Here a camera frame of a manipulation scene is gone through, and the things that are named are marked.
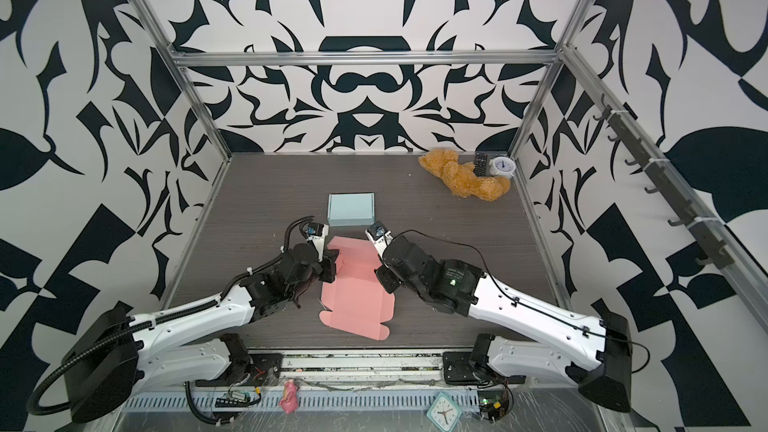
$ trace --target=coat hook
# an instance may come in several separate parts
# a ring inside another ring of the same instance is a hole
[[[646,188],[645,188],[645,191],[646,191],[647,193],[649,193],[649,194],[655,194],[656,192],[660,192],[662,187],[663,187],[663,186],[658,186],[658,187],[653,187],[653,188],[648,188],[648,187],[646,187]]]

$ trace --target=white alarm clock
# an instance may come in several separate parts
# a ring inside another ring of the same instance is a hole
[[[435,401],[427,411],[427,417],[444,432],[451,432],[456,427],[458,418],[462,416],[462,409],[445,393],[437,394]]]

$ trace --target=light blue box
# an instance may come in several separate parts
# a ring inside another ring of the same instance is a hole
[[[376,219],[373,194],[330,194],[328,225],[331,227],[370,226]]]

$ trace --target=clock face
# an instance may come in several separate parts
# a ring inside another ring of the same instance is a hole
[[[439,395],[428,412],[429,418],[438,427],[449,431],[453,429],[458,421],[461,411],[444,395]]]

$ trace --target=black remote control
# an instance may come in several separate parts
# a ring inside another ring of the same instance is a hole
[[[485,168],[488,166],[488,154],[475,152],[475,175],[485,177]]]

